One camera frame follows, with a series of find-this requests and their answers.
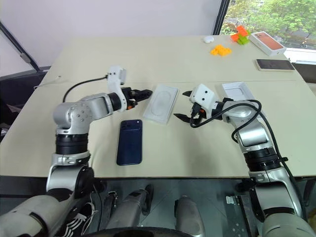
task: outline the toy building block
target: toy building block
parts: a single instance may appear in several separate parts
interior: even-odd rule
[[[237,42],[237,40],[239,39],[239,36],[238,34],[234,34],[234,35],[231,35],[231,38],[234,42]]]
[[[243,26],[237,26],[236,30],[238,31],[238,34],[240,34],[241,36],[248,36],[249,35],[247,30]]]
[[[227,54],[230,54],[231,52],[232,52],[232,50],[230,48],[225,48],[221,44],[219,44],[211,50],[210,54],[212,54],[212,55],[219,54],[221,56],[225,56]]]
[[[231,36],[231,39],[234,42],[239,44],[246,44],[250,40],[248,40],[247,36],[250,35],[250,31],[246,30],[243,26],[236,27],[237,33]]]
[[[239,44],[246,44],[246,43],[248,43],[249,41],[250,41],[250,40],[247,39],[247,37],[241,36],[241,37],[239,37],[239,39],[237,40],[237,43],[239,43]]]

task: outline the white plastic tray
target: white plastic tray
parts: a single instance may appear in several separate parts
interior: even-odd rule
[[[178,88],[158,85],[143,114],[146,119],[167,123],[173,109]]]
[[[224,89],[225,97],[233,100],[255,100],[255,97],[249,90],[247,84],[243,81],[225,83],[222,84],[222,87]]]

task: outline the orange block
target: orange block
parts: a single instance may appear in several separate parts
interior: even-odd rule
[[[247,30],[243,26],[237,26],[236,30],[239,34],[241,34],[241,36],[248,36]]]
[[[243,26],[237,26],[236,30],[239,31],[246,31],[246,29]]]
[[[234,42],[237,42],[237,40],[239,39],[239,36],[238,34],[234,34],[234,35],[231,35],[231,38]]]

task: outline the black cable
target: black cable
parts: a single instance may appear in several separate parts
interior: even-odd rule
[[[298,188],[298,186],[297,186],[296,180],[295,180],[295,178],[294,178],[292,172],[290,171],[289,167],[288,167],[287,164],[285,163],[284,158],[283,158],[283,157],[281,156],[281,154],[280,154],[280,151],[279,151],[278,145],[277,145],[276,137],[275,137],[275,135],[274,135],[274,133],[273,133],[273,131],[272,131],[272,128],[271,128],[271,126],[270,126],[270,124],[269,124],[267,118],[266,118],[266,117],[263,115],[263,113],[260,111],[260,110],[261,110],[261,103],[260,103],[259,101],[255,101],[255,100],[249,100],[249,101],[257,103],[258,106],[259,106],[259,108],[256,108],[255,106],[250,105],[250,104],[246,104],[246,103],[235,104],[235,105],[229,106],[228,108],[222,110],[221,112],[219,112],[219,113],[216,114],[215,116],[213,116],[213,117],[207,119],[206,121],[201,122],[201,123],[199,123],[199,124],[197,124],[197,125],[193,124],[194,115],[192,115],[191,118],[190,118],[190,126],[193,127],[193,128],[196,128],[196,127],[200,127],[200,126],[202,126],[202,125],[205,125],[205,124],[207,124],[208,122],[211,122],[211,121],[213,121],[214,119],[216,119],[217,117],[219,117],[219,116],[221,116],[222,114],[226,113],[227,111],[229,111],[229,110],[231,110],[231,109],[233,109],[233,108],[235,108],[235,107],[238,107],[238,106],[248,106],[248,107],[253,108],[253,109],[256,111],[256,114],[255,114],[249,121],[255,120],[255,119],[257,118],[257,115],[259,114],[259,115],[261,116],[261,118],[263,119],[263,121],[265,122],[265,124],[266,124],[266,126],[267,126],[267,128],[268,128],[268,130],[269,130],[269,133],[270,133],[270,135],[271,135],[271,139],[272,139],[272,141],[273,141],[273,144],[274,144],[274,147],[275,147],[275,150],[276,150],[276,154],[277,154],[279,160],[281,161],[282,165],[284,166],[284,168],[285,168],[285,170],[286,170],[286,172],[287,172],[287,174],[288,174],[288,176],[289,176],[289,179],[290,179],[290,181],[291,181],[291,183],[292,183],[292,185],[293,185],[293,187],[294,187],[294,190],[295,190],[295,192],[296,192],[296,195],[297,195],[297,197],[298,197],[298,199],[299,199],[300,205],[301,205],[301,207],[302,207],[302,216],[303,216],[303,219],[304,219],[305,221],[307,221],[306,209],[305,209],[305,206],[304,206],[304,202],[303,202],[303,198],[302,198],[301,192],[300,192],[300,190],[299,190],[299,188]],[[236,131],[236,130],[238,131],[238,130],[242,129],[243,126],[244,126],[244,124],[243,124],[242,126],[238,127],[237,129],[235,129],[235,131]]]
[[[63,103],[66,101],[66,97],[67,97],[67,95],[69,94],[69,92],[70,92],[72,89],[74,89],[75,87],[77,87],[77,86],[79,86],[79,85],[82,85],[82,84],[85,84],[85,83],[88,83],[88,82],[92,82],[92,81],[96,81],[96,80],[102,80],[102,79],[106,79],[106,78],[108,78],[108,75],[106,75],[106,76],[104,76],[104,77],[102,77],[102,78],[96,78],[96,79],[91,79],[91,80],[85,80],[85,81],[82,81],[82,82],[79,82],[79,83],[73,85],[72,87],[70,87],[70,88],[66,91],[66,93],[65,93],[65,95],[64,95],[64,98],[63,98]]]
[[[274,135],[274,133],[273,133],[273,131],[272,131],[272,128],[271,128],[271,126],[270,126],[270,124],[269,124],[267,118],[266,118],[261,112],[260,112],[259,114],[260,114],[261,118],[263,119],[263,121],[265,122],[265,124],[266,124],[266,126],[267,126],[267,128],[268,128],[268,130],[269,130],[269,133],[270,133],[270,135],[271,135],[273,144],[274,144],[275,149],[276,149],[276,154],[277,154],[277,156],[279,157],[279,159],[280,159],[282,165],[284,166],[284,168],[285,168],[285,170],[286,170],[286,172],[287,172],[287,174],[288,174],[288,176],[289,176],[289,179],[290,179],[291,183],[293,184],[294,190],[295,190],[295,192],[296,192],[296,194],[297,194],[297,197],[298,197],[298,199],[299,199],[299,201],[300,201],[300,205],[301,205],[301,207],[302,207],[302,216],[303,216],[303,219],[304,219],[305,221],[307,221],[307,215],[306,215],[305,205],[304,205],[304,202],[303,202],[303,198],[302,198],[301,192],[300,192],[300,190],[299,190],[299,188],[298,188],[298,186],[297,186],[297,182],[296,182],[296,180],[295,180],[295,178],[294,178],[294,176],[293,176],[291,170],[289,169],[289,167],[288,167],[287,164],[285,163],[284,158],[283,158],[283,157],[281,156],[281,154],[280,154],[280,151],[279,151],[278,145],[277,145],[276,137],[275,137],[275,135]]]
[[[261,105],[261,103],[260,103],[258,100],[248,100],[248,101],[257,103],[257,104],[258,104],[258,109],[257,109],[255,115],[254,115],[248,122],[246,122],[246,123],[243,124],[242,126],[236,128],[236,129],[232,132],[232,135],[231,135],[232,140],[233,140],[234,142],[236,142],[236,143],[238,143],[238,141],[237,141],[237,139],[235,138],[235,134],[236,134],[239,130],[241,130],[242,128],[246,127],[248,124],[250,124],[251,122],[253,122],[253,121],[258,117],[259,113],[261,112],[262,105]]]
[[[97,191],[97,189],[95,188],[95,186],[93,185],[93,189],[95,191],[95,193],[97,194],[97,196],[99,197],[99,201],[100,201],[100,215],[99,215],[99,220],[98,220],[98,227],[97,227],[97,231],[100,231],[100,226],[101,226],[101,219],[102,219],[102,200],[101,200],[101,197],[100,197],[100,194],[99,192]]]
[[[227,111],[235,108],[235,107],[238,107],[238,106],[248,106],[248,107],[251,107],[253,108],[255,111],[257,111],[257,107],[255,107],[254,105],[250,105],[250,104],[247,104],[247,103],[240,103],[240,104],[234,104],[232,106],[229,106],[228,108],[222,110],[221,112],[219,112],[218,114],[214,115],[213,117],[205,120],[204,122],[201,122],[199,124],[193,124],[193,118],[195,115],[192,115],[191,118],[190,118],[190,126],[193,127],[193,128],[197,128],[197,127],[201,127],[202,125],[205,125],[207,124],[208,122],[211,122],[213,121],[214,119],[218,118],[219,116],[223,115],[224,113],[226,113]]]

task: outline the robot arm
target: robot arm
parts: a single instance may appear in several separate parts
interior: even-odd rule
[[[257,119],[261,104],[257,102],[257,109],[250,101],[229,98],[219,101],[203,84],[183,94],[194,104],[191,118],[175,116],[189,122],[191,127],[218,119],[236,129],[236,136],[232,137],[238,142],[254,181],[249,193],[261,236],[288,236],[285,230],[291,225],[294,225],[292,236],[314,236],[311,227],[301,218],[302,206],[288,173],[280,164],[266,128]]]
[[[108,90],[74,103],[62,103],[54,111],[57,124],[56,152],[46,184],[46,195],[32,197],[0,217],[1,237],[55,236],[66,217],[73,218],[92,191],[94,173],[88,166],[90,123],[114,111],[134,108],[152,94],[150,90],[121,88],[126,71],[113,66],[107,74]]]

